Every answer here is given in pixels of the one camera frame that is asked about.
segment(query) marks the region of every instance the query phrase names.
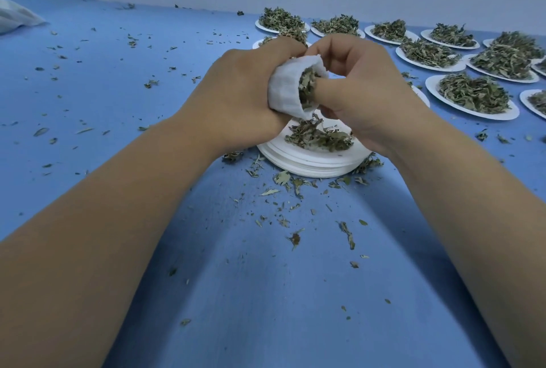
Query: blue tabletop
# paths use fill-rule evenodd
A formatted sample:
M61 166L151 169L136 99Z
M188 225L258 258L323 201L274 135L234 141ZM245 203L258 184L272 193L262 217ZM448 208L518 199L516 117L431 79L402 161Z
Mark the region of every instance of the blue tabletop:
M254 26L256 15L128 9L95 0L13 1L49 24L0 36L0 239L126 146L138 127L172 115L199 82L192 78L222 53L249 49L265 34ZM425 28L409 27L415 33ZM498 35L474 34L477 40ZM309 33L309 41L316 40ZM438 74L387 49L400 71L418 77L417 85ZM149 79L159 83L148 89ZM518 95L546 89L546 81L500 83L522 111L509 122L467 115L423 90L432 110L464 133L488 128L483 147L544 200L546 120ZM33 136L40 128L49 130ZM77 133L86 128L93 129ZM510 144L501 144L498 133ZM245 170L258 155L251 149L237 164L216 161L188 193L106 367L507 366L387 159L368 173L368 186L334 189L323 180L318 188L303 186L298 199L293 190L259 196L274 186L278 169L261 161L259 177L251 177ZM267 219L260 227L261 215ZM282 215L288 228L278 222ZM338 221L353 233L354 250ZM293 249L286 237L302 228ZM191 322L181 325L183 319Z

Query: person's left hand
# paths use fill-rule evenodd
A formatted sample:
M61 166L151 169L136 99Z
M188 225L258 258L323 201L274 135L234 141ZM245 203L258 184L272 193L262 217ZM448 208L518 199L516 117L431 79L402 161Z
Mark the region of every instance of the person's left hand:
M269 78L277 66L305 50L283 36L255 50L228 50L174 116L192 119L194 133L208 135L218 156L275 138L291 116L269 109Z

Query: person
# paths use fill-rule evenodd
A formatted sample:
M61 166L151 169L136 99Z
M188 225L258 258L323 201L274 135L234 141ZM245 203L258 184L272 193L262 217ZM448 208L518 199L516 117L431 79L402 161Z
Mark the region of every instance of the person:
M398 168L511 365L546 364L545 204L428 109L384 47L333 34L307 50L287 37L229 50L173 116L0 243L1 366L101 366L188 188L288 123L268 108L268 80L303 54L345 76L317 80L316 102Z

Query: white plastic bag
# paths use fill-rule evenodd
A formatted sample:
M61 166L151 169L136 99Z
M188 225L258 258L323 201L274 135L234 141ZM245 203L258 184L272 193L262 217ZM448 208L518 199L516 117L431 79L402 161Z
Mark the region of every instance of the white plastic bag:
M268 103L271 109L305 120L313 117L318 105L303 109L298 90L301 75L309 67L312 67L320 77L328 77L328 71L320 55L290 59L275 69L268 85Z
M18 26L37 26L45 22L39 15L11 0L0 0L0 34Z

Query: person's right hand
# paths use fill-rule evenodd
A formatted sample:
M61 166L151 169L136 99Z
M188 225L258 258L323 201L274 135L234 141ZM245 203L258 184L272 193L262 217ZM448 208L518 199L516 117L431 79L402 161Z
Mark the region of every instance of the person's right hand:
M388 157L401 136L433 116L379 44L331 34L305 54L320 54L327 70L346 77L317 79L314 100L324 116L340 119L371 151Z

